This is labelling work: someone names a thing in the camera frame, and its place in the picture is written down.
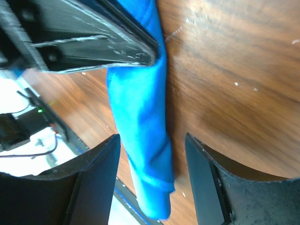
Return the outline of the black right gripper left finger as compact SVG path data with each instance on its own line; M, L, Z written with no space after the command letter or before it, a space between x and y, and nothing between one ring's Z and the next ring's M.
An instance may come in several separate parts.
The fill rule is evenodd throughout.
M3 225L106 225L120 158L120 136L37 176L0 175Z

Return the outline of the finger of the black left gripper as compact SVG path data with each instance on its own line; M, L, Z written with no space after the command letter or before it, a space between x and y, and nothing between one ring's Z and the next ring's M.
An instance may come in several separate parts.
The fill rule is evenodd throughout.
M140 42L158 50L156 39L117 0L98 0L100 5L119 19Z
M33 47L47 72L152 66L158 51L140 42L97 0L36 0Z

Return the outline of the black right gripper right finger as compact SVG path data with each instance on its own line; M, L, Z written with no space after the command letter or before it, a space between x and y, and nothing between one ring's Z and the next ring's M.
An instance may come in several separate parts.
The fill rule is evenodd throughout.
M299 178L245 166L191 134L186 134L185 152L198 224L299 224Z

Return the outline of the blue cloth napkin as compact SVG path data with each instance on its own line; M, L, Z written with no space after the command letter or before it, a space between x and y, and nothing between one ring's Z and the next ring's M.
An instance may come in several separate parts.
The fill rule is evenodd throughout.
M154 0L122 0L120 4L157 40L152 67L107 70L108 97L128 156L137 201L152 219L169 218L175 190L171 140L166 130L167 56Z

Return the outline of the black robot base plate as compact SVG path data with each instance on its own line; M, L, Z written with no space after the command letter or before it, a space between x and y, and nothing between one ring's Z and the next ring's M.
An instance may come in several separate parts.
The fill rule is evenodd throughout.
M59 143L66 144L75 157L91 150L70 129L70 127L45 103L36 96L31 89L25 89L24 97L29 100L33 107L17 116L10 113L0 117L0 150L2 159L23 159L24 155L12 155L12 149L23 146L29 141L31 135L38 133L44 128L50 128L52 134L50 141L52 147L43 152L43 156L49 156L57 150ZM158 225L159 220L153 220L145 216L139 209L133 193L116 176L115 187L112 196L128 210L128 212L143 225Z

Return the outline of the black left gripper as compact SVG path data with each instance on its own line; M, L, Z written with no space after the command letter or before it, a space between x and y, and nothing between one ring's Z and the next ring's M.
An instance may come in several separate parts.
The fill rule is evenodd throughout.
M35 47L28 33L22 27L16 14L12 11L6 0L0 1L0 25L8 35L14 46L20 52L22 58L30 65L42 71L47 70L47 65L43 61L41 54Z

